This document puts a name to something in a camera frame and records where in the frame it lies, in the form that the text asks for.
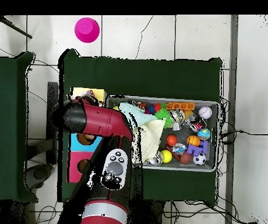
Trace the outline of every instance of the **robot control buttons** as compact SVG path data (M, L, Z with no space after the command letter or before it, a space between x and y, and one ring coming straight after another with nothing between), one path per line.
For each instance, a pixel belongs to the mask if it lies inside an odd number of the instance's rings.
M123 172L122 165L118 162L111 162L106 170L112 175L121 175Z
M101 184L109 190L120 190L126 181L128 156L122 149L113 149L105 159Z

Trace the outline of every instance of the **orange lego block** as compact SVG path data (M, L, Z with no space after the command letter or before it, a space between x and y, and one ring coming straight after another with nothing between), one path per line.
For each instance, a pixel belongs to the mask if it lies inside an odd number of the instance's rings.
M166 110L174 110L174 109L194 110L195 103L194 102L167 102L166 103Z

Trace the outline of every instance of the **green toy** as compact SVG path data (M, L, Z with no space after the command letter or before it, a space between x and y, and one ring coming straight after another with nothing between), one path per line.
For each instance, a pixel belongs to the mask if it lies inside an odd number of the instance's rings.
M170 119L169 111L166 109L162 108L160 111L155 113L155 116L159 119L162 120L163 118L166 118L165 124L164 124L164 129L166 129L168 126L172 124L172 120Z

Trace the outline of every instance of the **yellow block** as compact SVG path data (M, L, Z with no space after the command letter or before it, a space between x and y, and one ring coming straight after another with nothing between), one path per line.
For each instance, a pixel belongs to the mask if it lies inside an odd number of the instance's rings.
M73 95L74 96L81 96L85 91L92 90L94 92L95 97L97 98L98 101L104 102L106 98L106 92L104 89L89 89L87 87L74 87L73 88Z

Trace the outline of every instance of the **orange ball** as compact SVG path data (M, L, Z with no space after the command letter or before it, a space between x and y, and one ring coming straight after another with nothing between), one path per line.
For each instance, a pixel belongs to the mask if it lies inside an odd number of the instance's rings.
M174 146L178 142L177 137L175 135L168 135L166 141L169 146Z
M192 144L194 146L200 145L200 139L198 136L191 135L187 138L187 144Z

